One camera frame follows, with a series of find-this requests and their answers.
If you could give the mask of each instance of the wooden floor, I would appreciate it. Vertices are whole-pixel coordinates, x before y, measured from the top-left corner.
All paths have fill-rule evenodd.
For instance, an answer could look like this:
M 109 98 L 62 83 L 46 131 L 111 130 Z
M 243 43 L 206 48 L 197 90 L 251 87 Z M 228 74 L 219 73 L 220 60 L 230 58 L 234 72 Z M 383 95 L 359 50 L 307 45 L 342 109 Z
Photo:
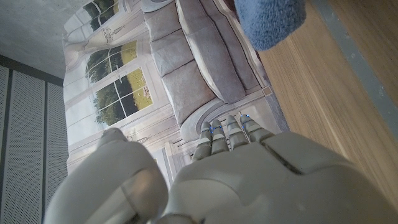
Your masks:
M 398 106 L 398 1 L 329 0 L 329 3 Z
M 347 13 L 337 8 L 346 7 L 344 0 L 332 2 L 339 16 Z M 290 129 L 354 162 L 398 209 L 397 140 L 310 1 L 306 10 L 307 20 L 299 30 L 272 49 L 259 53 Z M 354 21 L 343 17 L 341 20 L 352 22 L 349 34 L 358 32 Z M 381 82 L 389 83 L 389 78 L 396 82 L 397 78 L 391 75 L 397 69 L 392 69 L 393 65 L 388 67 L 390 62 L 384 66 L 379 64 L 381 59 L 377 60 L 383 52 L 389 55 L 385 53 L 388 43 L 380 46 L 382 44 L 376 42 L 372 45 L 364 39 L 359 45 L 363 48 L 366 44 L 372 45 L 364 54 L 379 75 L 383 67 L 389 71 L 386 79 L 379 77 Z M 372 49 L 377 55 L 370 54 Z M 390 94 L 397 91 L 394 85 L 393 82 L 386 85 Z

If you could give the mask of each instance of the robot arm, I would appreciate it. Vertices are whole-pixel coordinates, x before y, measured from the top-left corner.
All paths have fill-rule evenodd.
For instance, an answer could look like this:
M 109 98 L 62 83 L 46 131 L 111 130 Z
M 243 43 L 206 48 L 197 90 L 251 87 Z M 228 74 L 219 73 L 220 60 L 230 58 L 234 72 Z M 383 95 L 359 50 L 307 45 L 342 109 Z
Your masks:
M 274 135 L 246 115 L 240 124 L 227 117 L 229 151 L 221 123 L 203 123 L 192 163 L 169 193 L 142 145 L 105 131 L 55 193 L 45 223 L 397 222 L 344 157 L 298 134 Z
M 167 204 L 167 186 L 156 162 L 116 128 L 54 194 L 45 223 L 146 223 Z

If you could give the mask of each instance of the printed window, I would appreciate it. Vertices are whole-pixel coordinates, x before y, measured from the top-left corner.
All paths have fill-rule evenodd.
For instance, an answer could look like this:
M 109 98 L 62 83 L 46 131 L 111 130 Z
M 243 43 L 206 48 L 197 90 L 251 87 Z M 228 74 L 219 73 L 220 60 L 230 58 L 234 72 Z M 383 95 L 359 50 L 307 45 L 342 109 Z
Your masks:
M 135 58 L 137 58 L 136 40 L 109 50 L 100 50 L 88 59 L 86 77 L 91 83 L 96 83 Z
M 97 123 L 110 126 L 150 106 L 153 102 L 142 70 L 139 68 L 97 91 L 94 104 L 97 110 Z

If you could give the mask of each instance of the sofa armrest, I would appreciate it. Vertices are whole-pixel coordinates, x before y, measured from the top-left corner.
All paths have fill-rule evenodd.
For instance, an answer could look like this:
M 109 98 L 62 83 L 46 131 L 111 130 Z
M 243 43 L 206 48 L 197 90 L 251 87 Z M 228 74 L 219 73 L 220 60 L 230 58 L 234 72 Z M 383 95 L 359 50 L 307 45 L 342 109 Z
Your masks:
M 200 126 L 205 118 L 214 110 L 225 105 L 219 98 L 215 98 L 197 109 L 181 125 L 181 137 L 184 141 L 194 141 L 199 138 Z

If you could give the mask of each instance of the window pane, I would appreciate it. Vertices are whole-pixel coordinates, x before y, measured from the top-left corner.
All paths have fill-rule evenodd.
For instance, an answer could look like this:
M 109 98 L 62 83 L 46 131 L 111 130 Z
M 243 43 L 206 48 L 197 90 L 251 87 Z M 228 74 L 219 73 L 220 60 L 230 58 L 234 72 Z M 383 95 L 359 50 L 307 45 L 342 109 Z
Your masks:
M 123 99 L 121 99 L 121 101 L 127 116 L 130 116 L 138 111 L 136 102 L 134 101 L 134 97 L 132 94 L 124 97 Z
M 140 89 L 141 87 L 147 85 L 145 82 L 144 75 L 142 74 L 142 70 L 138 68 L 137 70 L 131 72 L 126 75 L 127 80 L 129 81 L 131 88 L 133 91 Z
M 100 91 L 97 91 L 95 94 L 96 98 L 94 99 L 94 105 L 97 110 L 100 110 L 119 99 L 113 83 L 100 89 Z
M 93 32 L 96 31 L 98 28 L 100 28 L 101 24 L 100 22 L 98 22 L 98 18 L 93 19 L 90 22 L 90 26 L 93 29 Z
M 120 52 L 120 51 L 122 51 L 122 46 L 114 47 L 114 48 L 112 48 L 112 49 L 109 51 L 109 55 L 118 53 L 118 52 Z
M 124 44 L 123 45 L 123 50 L 131 49 L 131 48 L 136 48 L 137 47 L 137 41 L 132 41 L 130 43 Z
M 122 61 L 122 55 L 120 53 L 112 55 L 110 59 L 112 71 L 115 71 L 116 69 L 121 68 L 124 65 Z
M 95 5 L 92 2 L 83 6 L 83 9 L 87 11 L 87 13 L 90 15 L 92 19 L 96 18 L 100 14 L 100 12 L 98 12 L 97 7 L 95 7 Z
M 118 3 L 118 2 L 114 4 L 114 6 L 113 6 L 113 12 L 114 12 L 115 14 L 119 12 L 119 3 Z
M 105 123 L 110 126 L 124 118 L 126 117 L 124 115 L 120 101 L 117 101 L 111 106 L 99 111 L 96 119 L 98 123 Z
M 90 58 L 88 59 L 87 62 L 88 69 L 92 69 L 95 65 L 99 64 L 101 61 L 106 59 L 108 57 L 108 51 L 109 51 L 108 49 L 100 50 L 90 55 Z
M 122 77 L 120 80 L 116 80 L 115 84 L 116 84 L 116 88 L 118 89 L 119 96 L 122 98 L 122 97 L 126 96 L 127 94 L 131 93 L 132 88 L 131 88 L 131 85 L 130 85 L 127 77 Z
M 101 12 L 106 11 L 109 9 L 111 6 L 114 5 L 115 1 L 114 0 L 94 0 L 95 4 L 99 7 Z
M 110 19 L 112 16 L 115 15 L 115 12 L 113 11 L 113 7 L 107 9 L 104 11 L 100 16 L 99 20 L 101 21 L 102 24 L 104 24 L 108 19 Z
M 123 64 L 127 64 L 137 58 L 137 41 L 124 44 L 121 52 Z
M 138 110 L 142 110 L 147 106 L 152 104 L 152 99 L 150 98 L 148 87 L 145 86 L 144 88 L 135 91 L 133 93 L 134 101 L 136 102 L 136 106 Z
M 105 76 L 111 73 L 111 68 L 109 66 L 109 61 L 105 60 L 99 65 L 95 66 L 88 72 L 88 77 L 90 78 L 92 83 L 96 83 L 103 79 Z

